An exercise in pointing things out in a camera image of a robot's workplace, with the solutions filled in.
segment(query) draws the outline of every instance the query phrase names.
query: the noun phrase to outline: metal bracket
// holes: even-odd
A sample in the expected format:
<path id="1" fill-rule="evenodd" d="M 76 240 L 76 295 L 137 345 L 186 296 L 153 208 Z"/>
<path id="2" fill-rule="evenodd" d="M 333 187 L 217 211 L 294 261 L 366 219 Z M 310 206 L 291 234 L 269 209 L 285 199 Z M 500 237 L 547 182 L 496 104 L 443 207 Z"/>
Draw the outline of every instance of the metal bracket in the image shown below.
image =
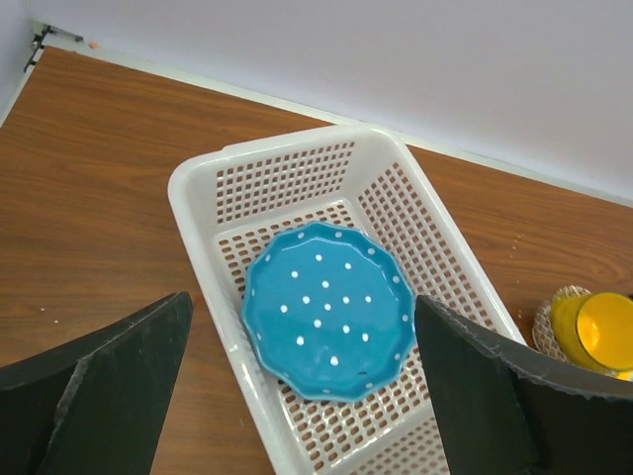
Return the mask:
<path id="1" fill-rule="evenodd" d="M 44 39 L 46 35 L 56 35 L 60 37 L 67 37 L 75 40 L 77 43 L 83 43 L 83 37 L 79 35 L 74 35 L 66 30 L 62 30 L 60 28 L 52 27 L 51 25 L 43 25 L 42 31 L 38 34 L 35 34 L 33 41 L 31 42 L 31 57 L 29 57 L 29 61 L 24 66 L 24 72 L 27 72 L 30 66 L 35 66 L 38 63 L 38 51 L 41 49 L 45 49 Z"/>

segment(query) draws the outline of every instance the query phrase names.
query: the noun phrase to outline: wooden table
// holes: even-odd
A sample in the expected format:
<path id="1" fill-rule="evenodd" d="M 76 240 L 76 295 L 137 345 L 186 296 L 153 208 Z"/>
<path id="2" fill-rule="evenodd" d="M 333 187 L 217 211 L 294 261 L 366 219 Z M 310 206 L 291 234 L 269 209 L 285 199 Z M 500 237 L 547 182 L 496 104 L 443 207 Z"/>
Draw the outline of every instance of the wooden table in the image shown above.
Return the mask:
<path id="1" fill-rule="evenodd" d="M 322 125 L 47 48 L 0 131 L 0 365 L 187 290 L 194 322 L 152 473 L 271 473 L 167 179 L 193 155 Z M 537 305 L 563 284 L 633 291 L 632 209 L 413 153 L 528 340 Z"/>

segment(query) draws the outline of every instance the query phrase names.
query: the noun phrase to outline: basket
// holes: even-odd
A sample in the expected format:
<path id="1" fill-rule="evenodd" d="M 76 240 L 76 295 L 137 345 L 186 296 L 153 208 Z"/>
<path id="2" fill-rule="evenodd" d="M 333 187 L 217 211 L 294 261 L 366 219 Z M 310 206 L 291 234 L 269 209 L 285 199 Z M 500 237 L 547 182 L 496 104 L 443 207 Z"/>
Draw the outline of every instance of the basket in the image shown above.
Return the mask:
<path id="1" fill-rule="evenodd" d="M 523 342 L 407 147 L 366 126 L 227 146 L 182 163 L 169 200 L 228 360 L 278 474 L 449 473 L 417 348 L 399 379 L 355 404 L 302 399 L 259 365 L 240 320 L 246 269 L 283 230 L 364 230 L 414 292 Z"/>

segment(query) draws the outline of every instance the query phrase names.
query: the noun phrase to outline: blue plate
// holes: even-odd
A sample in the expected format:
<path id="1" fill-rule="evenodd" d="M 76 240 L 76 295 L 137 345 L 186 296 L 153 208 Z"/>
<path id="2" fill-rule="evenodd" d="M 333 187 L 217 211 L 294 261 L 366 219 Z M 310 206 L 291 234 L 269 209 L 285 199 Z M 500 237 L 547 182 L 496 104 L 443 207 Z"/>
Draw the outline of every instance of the blue plate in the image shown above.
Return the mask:
<path id="1" fill-rule="evenodd" d="M 301 396 L 355 402 L 398 377 L 413 304 L 386 250 L 358 230 L 310 223 L 252 263 L 242 318 L 261 364 Z"/>

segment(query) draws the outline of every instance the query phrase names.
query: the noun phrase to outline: yellow cup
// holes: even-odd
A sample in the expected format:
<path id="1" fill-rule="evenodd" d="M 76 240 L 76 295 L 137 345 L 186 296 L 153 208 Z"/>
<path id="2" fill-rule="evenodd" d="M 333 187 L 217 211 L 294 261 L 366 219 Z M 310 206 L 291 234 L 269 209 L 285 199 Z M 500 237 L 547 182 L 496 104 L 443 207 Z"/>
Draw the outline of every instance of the yellow cup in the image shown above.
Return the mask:
<path id="1" fill-rule="evenodd" d="M 552 330 L 570 360 L 629 379 L 633 370 L 633 301 L 614 292 L 552 302 Z"/>

